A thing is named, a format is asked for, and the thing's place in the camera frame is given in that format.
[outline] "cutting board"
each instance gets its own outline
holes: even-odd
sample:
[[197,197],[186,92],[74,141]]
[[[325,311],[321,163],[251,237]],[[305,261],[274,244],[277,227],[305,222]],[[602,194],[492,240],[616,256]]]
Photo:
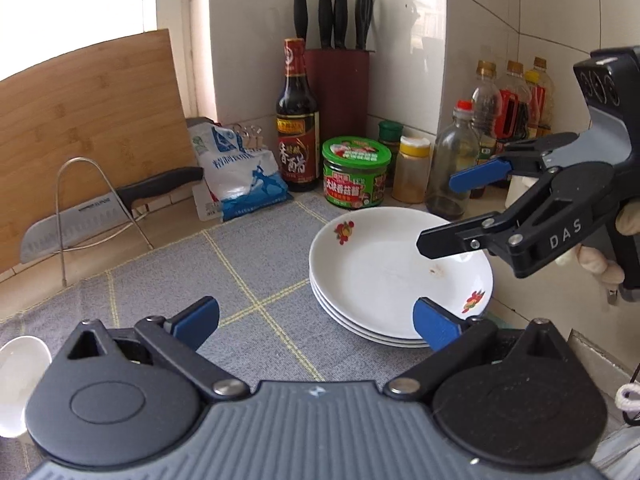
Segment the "cutting board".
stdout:
[[[195,163],[168,30],[95,44],[0,81],[0,272],[55,213],[60,166],[87,156],[123,186]],[[91,165],[63,174],[63,208],[106,193]]]

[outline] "hand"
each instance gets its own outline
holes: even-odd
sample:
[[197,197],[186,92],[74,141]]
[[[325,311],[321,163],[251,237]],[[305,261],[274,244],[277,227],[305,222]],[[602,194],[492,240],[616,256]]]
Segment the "hand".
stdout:
[[[640,234],[640,200],[632,200],[622,208],[616,218],[616,229],[624,236]],[[577,244],[562,256],[558,256],[556,263],[564,266],[574,258],[583,269],[588,270],[610,290],[615,290],[625,281],[625,271],[622,267],[607,260],[604,254],[593,247]]]

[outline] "stack of plates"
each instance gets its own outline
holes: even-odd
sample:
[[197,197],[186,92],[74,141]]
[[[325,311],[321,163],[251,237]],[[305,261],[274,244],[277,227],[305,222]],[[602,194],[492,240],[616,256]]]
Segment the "stack of plates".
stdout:
[[493,289],[482,251],[439,260],[415,246],[420,232],[447,221],[409,208],[348,212],[323,227],[309,252],[309,279],[322,308],[365,339],[423,348],[414,329],[418,298],[428,297],[456,316],[479,316]]

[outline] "knife block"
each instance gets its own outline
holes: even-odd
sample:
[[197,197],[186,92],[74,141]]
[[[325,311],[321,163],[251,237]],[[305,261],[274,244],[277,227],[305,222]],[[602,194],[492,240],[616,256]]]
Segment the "knife block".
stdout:
[[320,139],[367,136],[369,52],[318,48],[305,52],[306,75],[320,111]]

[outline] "dark green lid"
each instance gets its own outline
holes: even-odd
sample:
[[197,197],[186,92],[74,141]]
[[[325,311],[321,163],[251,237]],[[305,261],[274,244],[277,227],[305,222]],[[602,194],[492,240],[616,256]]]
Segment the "dark green lid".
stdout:
[[391,161],[389,148],[364,137],[335,137],[322,145],[322,156],[348,168],[378,168]]
[[402,129],[404,128],[402,124],[396,123],[395,121],[385,120],[378,123],[378,128],[378,138],[380,140],[386,140],[386,142],[400,142]]

